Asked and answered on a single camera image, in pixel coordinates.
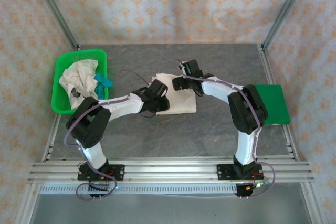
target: metal pole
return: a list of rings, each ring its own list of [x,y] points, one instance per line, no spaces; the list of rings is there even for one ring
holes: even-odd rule
[[[274,23],[271,27],[271,30],[269,31],[268,35],[266,36],[266,39],[265,39],[264,43],[262,44],[263,50],[267,49],[270,46],[270,44],[273,41],[275,35],[279,31],[282,23],[284,22],[288,13],[292,9],[295,1],[296,0],[286,0],[285,3],[283,4],[276,20],[274,21]]]
[[[78,44],[76,43],[76,40],[74,36],[72,35],[65,19],[63,18],[62,13],[60,12],[55,0],[45,0],[47,3],[51,13],[54,15],[57,23],[59,24],[60,28],[62,29],[65,37],[67,38],[68,42],[70,43],[73,50],[76,50],[78,48]]]

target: white cloth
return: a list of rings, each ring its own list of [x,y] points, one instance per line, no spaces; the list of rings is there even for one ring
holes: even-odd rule
[[[178,76],[166,73],[157,73],[152,77],[152,81],[158,79],[168,87],[166,94],[170,108],[166,111],[158,112],[157,115],[183,114],[196,112],[196,96],[192,89],[175,91],[172,80]]]
[[[59,79],[59,84],[68,93],[72,110],[78,108],[86,97],[98,98],[94,91],[98,83],[94,79],[97,66],[96,60],[77,61]]]

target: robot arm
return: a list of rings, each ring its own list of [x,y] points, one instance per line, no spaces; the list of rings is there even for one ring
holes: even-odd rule
[[[90,107],[104,103],[93,110],[75,126],[71,136],[82,147],[86,158],[94,169],[100,170],[108,166],[108,161],[101,149],[100,140],[108,122],[128,114],[137,114],[143,111],[165,111],[169,109],[169,101],[163,93],[167,86],[159,80],[154,80],[149,87],[135,90],[124,97],[110,100],[95,100],[86,98],[73,116],[67,122],[67,129]]]
[[[207,79],[215,81],[218,80],[217,77],[209,77]],[[204,81],[202,82],[201,86],[204,94],[216,97],[222,100],[223,102],[226,102],[227,104],[229,104],[228,97],[231,94],[237,92],[237,90],[228,86],[224,86],[218,82]],[[241,90],[243,89],[243,86],[235,86],[235,87]],[[238,148],[235,157],[242,165],[250,164],[253,161],[252,147],[253,147],[254,134],[255,130],[252,131],[251,134],[247,134],[246,132],[241,132],[238,130]]]
[[[175,90],[193,89],[198,96],[211,95],[229,104],[234,125],[238,129],[238,148],[234,160],[241,167],[251,164],[257,123],[237,89],[249,98],[263,125],[268,114],[255,86],[237,86],[231,83],[225,86],[219,83],[220,80],[212,74],[203,74],[196,60],[181,62],[180,69],[184,76],[173,80]],[[188,79],[185,76],[206,79],[206,81]]]

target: metal extrusion bar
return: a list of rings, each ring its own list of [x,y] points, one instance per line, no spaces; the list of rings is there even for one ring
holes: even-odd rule
[[[80,161],[82,161],[81,159],[78,159],[76,157],[75,158],[73,158],[73,157],[67,157],[67,158],[55,157],[55,158],[53,158],[53,157],[51,157],[51,153],[50,152],[52,152],[52,147],[49,149],[49,153],[48,153],[48,156],[47,156],[47,162],[61,162],[61,161],[62,162],[73,162],[73,161],[77,162],[78,161],[78,163],[79,163]],[[200,160],[207,160],[209,158],[210,159],[211,158],[226,159],[228,157],[197,157],[197,158],[204,158],[204,159],[200,159]],[[281,160],[287,159],[289,161],[292,161],[293,159],[295,159],[292,151],[290,151],[290,153],[288,153],[288,155],[269,155],[269,156],[262,156],[262,155],[260,155],[260,156],[258,156],[258,158],[263,158],[263,159],[269,159],[269,158],[271,158],[271,159],[281,159]]]
[[[315,183],[301,183],[304,199],[307,204],[309,215],[312,223],[324,224],[330,223],[322,207],[321,199]]]
[[[75,194],[77,184],[42,184],[40,194]],[[118,184],[113,194],[233,194],[237,192],[235,184]],[[80,194],[97,194],[101,191],[81,186]]]
[[[74,36],[72,35],[65,19],[63,18],[62,13],[60,12],[55,0],[45,0],[47,3],[51,13],[54,15],[57,23],[59,24],[60,28],[62,29],[64,35],[66,36],[67,40],[69,41],[71,47],[73,50],[76,50],[78,48],[78,44],[76,43],[76,40]]]
[[[54,140],[55,140],[55,137],[56,137],[57,128],[58,128],[58,125],[59,125],[60,118],[61,118],[61,115],[56,114],[55,117],[54,117],[54,120],[52,121],[53,123],[52,123],[51,129],[50,129],[50,132],[49,132],[48,141],[47,141],[45,149],[43,151],[41,162],[45,162],[48,159],[48,154],[50,154],[51,151],[52,151],[52,146],[54,144]]]
[[[136,184],[174,184],[174,183],[218,183],[216,164],[232,164],[232,159],[213,159],[211,163],[205,163],[205,160],[196,162],[189,159],[168,159],[152,162],[148,159],[129,160],[113,160],[111,163],[123,163],[126,165],[124,171],[124,181],[120,184],[136,183]],[[276,159],[268,159],[276,172],[276,182],[312,182],[314,181],[309,163],[307,162],[281,162]],[[31,183],[78,183],[78,163],[69,164],[68,162],[56,163],[35,163],[31,169],[28,182]],[[272,178],[270,167],[263,165],[266,177]],[[249,181],[232,180],[226,183],[246,183]]]
[[[39,191],[40,184],[27,185],[18,214],[15,218],[15,224],[30,223]]]
[[[285,3],[283,4],[278,16],[276,17],[275,22],[273,23],[269,33],[266,36],[266,39],[263,44],[263,49],[267,49],[271,42],[273,41],[275,35],[279,31],[282,23],[286,19],[288,13],[290,12],[291,8],[293,7],[294,3],[296,0],[286,0]]]
[[[261,57],[262,65],[264,65],[264,70],[265,70],[265,73],[266,73],[268,83],[269,84],[275,84],[274,76],[273,76],[270,64],[268,62],[269,52],[268,52],[267,49],[263,50],[261,45],[258,45],[258,49],[259,49],[259,54],[260,54],[260,57]],[[295,143],[294,143],[293,136],[291,134],[291,130],[290,130],[289,126],[288,125],[282,125],[282,130],[283,130],[283,133],[285,135],[285,139],[286,139],[287,143],[290,144],[290,146],[292,148],[294,158],[299,161],[298,151],[297,151],[297,148],[295,147]]]

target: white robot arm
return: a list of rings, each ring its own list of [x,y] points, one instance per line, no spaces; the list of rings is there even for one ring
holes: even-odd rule
[[[174,89],[193,89],[200,97],[204,94],[211,95],[228,103],[233,123],[238,129],[238,148],[234,164],[232,168],[217,165],[218,174],[225,173],[224,176],[218,175],[218,179],[240,180],[259,173],[261,166],[255,162],[254,152],[258,134],[268,117],[268,112],[256,87],[251,84],[237,86],[219,80],[212,74],[203,74],[196,60],[180,62],[180,69],[183,75],[173,79]]]
[[[169,109],[169,101],[164,95],[166,90],[167,86],[165,84],[159,80],[154,80],[149,87],[135,90],[124,97],[99,101],[88,97],[83,101],[69,119],[66,127],[69,129],[73,122],[90,107],[98,103],[104,104],[89,113],[89,116],[94,116],[93,119],[85,116],[71,132],[71,136],[81,146],[87,160],[94,169],[99,170],[108,165],[100,145],[107,123],[128,114],[137,114],[143,111],[155,113]]]
[[[217,77],[209,77],[207,80],[215,80],[217,81]],[[243,86],[235,86],[239,89],[243,89]],[[218,82],[210,82],[210,81],[204,81],[202,82],[202,90],[204,94],[211,95],[213,97],[216,97],[223,102],[226,102],[229,104],[228,96],[232,93],[236,93],[237,90],[224,86]],[[253,141],[254,141],[254,130],[251,134],[247,134],[245,132],[241,132],[238,130],[238,148],[236,151],[236,159],[242,164],[242,165],[248,165],[253,161],[252,157],[252,147],[253,147]]]

